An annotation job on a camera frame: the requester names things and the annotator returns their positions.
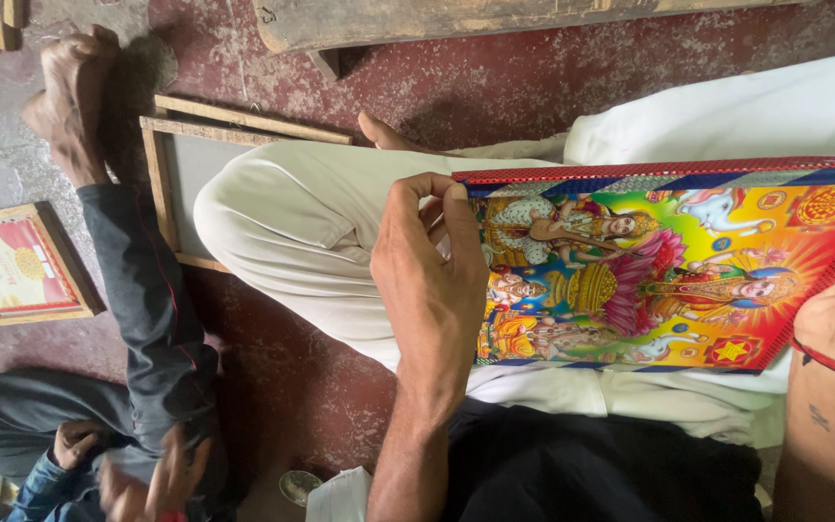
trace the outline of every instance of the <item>white elephant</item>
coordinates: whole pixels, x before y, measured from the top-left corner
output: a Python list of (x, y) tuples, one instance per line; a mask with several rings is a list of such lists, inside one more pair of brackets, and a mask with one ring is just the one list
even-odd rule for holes
[(676, 207), (676, 214), (690, 214), (701, 221), (704, 230), (717, 237), (720, 232), (739, 232), (740, 236), (771, 231), (775, 221), (756, 219), (735, 223), (730, 213), (743, 205), (745, 188), (703, 188), (686, 190)]
[(686, 333), (685, 335), (663, 335), (639, 347), (633, 347), (623, 358), (627, 362), (654, 362), (665, 361), (669, 357), (669, 343), (672, 341), (686, 341), (688, 343), (704, 343), (708, 340), (707, 335), (697, 333)]

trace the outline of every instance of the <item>stained floor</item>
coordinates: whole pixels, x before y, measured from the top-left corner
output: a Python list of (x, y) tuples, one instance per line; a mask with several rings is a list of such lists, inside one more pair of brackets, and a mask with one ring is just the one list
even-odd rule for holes
[[(125, 119), (110, 152), (141, 179), (131, 118), (149, 109), (153, 92), (348, 133), (368, 109), (446, 149), (539, 139), (667, 87), (835, 55), (832, 1), (344, 49), (345, 76), (333, 83), (305, 56), (269, 53), (250, 0), (33, 0), (22, 50), (0, 56), (0, 208), (51, 201), (102, 295), (72, 187), (18, 118), (43, 86), (42, 43), (93, 22), (130, 44), (122, 87), (113, 89)], [(186, 267), (186, 279), (209, 342), (223, 353), (219, 392), (234, 467), (244, 482), (263, 478), (254, 518), (303, 516), (273, 488), (285, 469), (322, 479), (373, 469), (393, 377), (232, 276)], [(124, 350), (108, 313), (0, 327), (0, 371), (47, 366), (121, 382)]]

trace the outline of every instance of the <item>tattoo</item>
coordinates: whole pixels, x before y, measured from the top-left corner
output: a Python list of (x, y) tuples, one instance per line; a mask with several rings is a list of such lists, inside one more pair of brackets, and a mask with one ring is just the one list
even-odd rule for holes
[(827, 433), (829, 433), (829, 421), (827, 418), (820, 414), (820, 410), (817, 406), (814, 406), (813, 404), (810, 404), (809, 406), (811, 407), (811, 420), (814, 421), (814, 424), (819, 425), (827, 430)]

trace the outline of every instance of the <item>white garment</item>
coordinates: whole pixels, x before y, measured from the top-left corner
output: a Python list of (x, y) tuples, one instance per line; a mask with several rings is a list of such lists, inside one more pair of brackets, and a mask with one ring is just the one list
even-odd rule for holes
[[(579, 118), (566, 144), (567, 161), (580, 164), (787, 154), (835, 154), (835, 58), (670, 89)], [(390, 184), (427, 171), (551, 165), (276, 142), (228, 163), (199, 195), (195, 221), (240, 279), (394, 371), (398, 347), (369, 275)], [(673, 421), (692, 435), (764, 447), (781, 440), (775, 394), (787, 390), (789, 362), (786, 352), (758, 377), (482, 366), (467, 395)], [(751, 426), (753, 418), (771, 421)]]

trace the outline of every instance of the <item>framed picture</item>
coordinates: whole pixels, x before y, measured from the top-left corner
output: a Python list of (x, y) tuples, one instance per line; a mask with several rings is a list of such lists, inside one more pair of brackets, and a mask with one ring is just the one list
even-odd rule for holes
[(0, 326), (91, 317), (99, 311), (49, 205), (0, 210)]

